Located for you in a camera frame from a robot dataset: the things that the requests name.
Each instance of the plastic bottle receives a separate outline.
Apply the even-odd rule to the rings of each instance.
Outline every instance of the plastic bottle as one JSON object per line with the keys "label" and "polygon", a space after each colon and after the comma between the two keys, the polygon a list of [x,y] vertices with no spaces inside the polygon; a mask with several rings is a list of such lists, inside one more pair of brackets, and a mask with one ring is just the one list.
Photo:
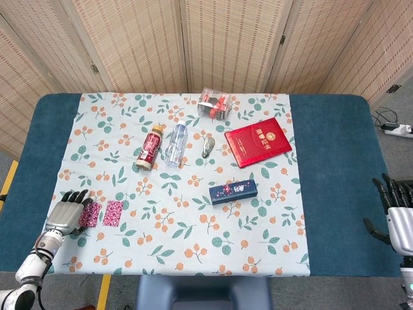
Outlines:
{"label": "plastic bottle", "polygon": [[141,153],[139,154],[136,165],[143,170],[150,170],[154,163],[157,150],[161,145],[163,128],[153,126],[152,131],[146,136]]}
{"label": "plastic bottle", "polygon": [[167,165],[178,166],[181,163],[187,137],[188,131],[185,122],[178,121],[170,137],[169,146],[165,151],[165,161]]}

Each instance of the blue box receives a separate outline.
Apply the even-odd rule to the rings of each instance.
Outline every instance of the blue box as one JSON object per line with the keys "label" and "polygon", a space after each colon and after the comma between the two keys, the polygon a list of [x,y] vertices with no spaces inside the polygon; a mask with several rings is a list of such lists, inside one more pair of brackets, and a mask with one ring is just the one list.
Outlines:
{"label": "blue box", "polygon": [[245,180],[209,188],[212,205],[257,196],[254,180]]}

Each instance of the woven screen panel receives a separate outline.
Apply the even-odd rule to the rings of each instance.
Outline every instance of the woven screen panel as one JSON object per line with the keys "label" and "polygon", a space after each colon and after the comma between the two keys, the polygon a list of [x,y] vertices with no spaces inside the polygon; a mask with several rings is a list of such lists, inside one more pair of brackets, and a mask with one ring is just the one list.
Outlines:
{"label": "woven screen panel", "polygon": [[261,92],[275,58],[274,38],[290,5],[283,0],[186,0],[192,92],[203,87],[229,93]]}
{"label": "woven screen panel", "polygon": [[96,92],[102,83],[80,53],[51,1],[2,0],[0,11],[67,92]]}
{"label": "woven screen panel", "polygon": [[413,1],[375,1],[321,91],[371,102],[412,66]]}
{"label": "woven screen panel", "polygon": [[317,93],[370,3],[301,0],[293,5],[267,91]]}
{"label": "woven screen panel", "polygon": [[20,157],[37,100],[55,92],[0,26],[0,149]]}
{"label": "woven screen panel", "polygon": [[72,0],[118,92],[186,92],[174,0]]}

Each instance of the water bottle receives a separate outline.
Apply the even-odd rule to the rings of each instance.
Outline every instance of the water bottle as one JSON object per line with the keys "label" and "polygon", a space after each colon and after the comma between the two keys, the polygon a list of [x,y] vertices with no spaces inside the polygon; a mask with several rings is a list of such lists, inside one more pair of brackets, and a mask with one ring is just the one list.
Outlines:
{"label": "water bottle", "polygon": [[183,153],[186,147],[186,138],[188,132],[184,121],[178,121],[172,136],[169,140],[169,146],[165,151],[165,161],[167,165],[178,166],[181,163]]}

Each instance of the pink card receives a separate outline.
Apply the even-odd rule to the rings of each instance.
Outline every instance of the pink card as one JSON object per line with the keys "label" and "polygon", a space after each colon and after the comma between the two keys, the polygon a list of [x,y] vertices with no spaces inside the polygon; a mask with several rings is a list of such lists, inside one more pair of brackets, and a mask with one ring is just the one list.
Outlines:
{"label": "pink card", "polygon": [[105,226],[119,226],[121,221],[123,202],[121,201],[108,201],[106,207],[105,217],[103,218],[103,225]]}
{"label": "pink card", "polygon": [[79,219],[80,227],[96,227],[97,218],[102,205],[97,202],[89,203],[84,209]]}

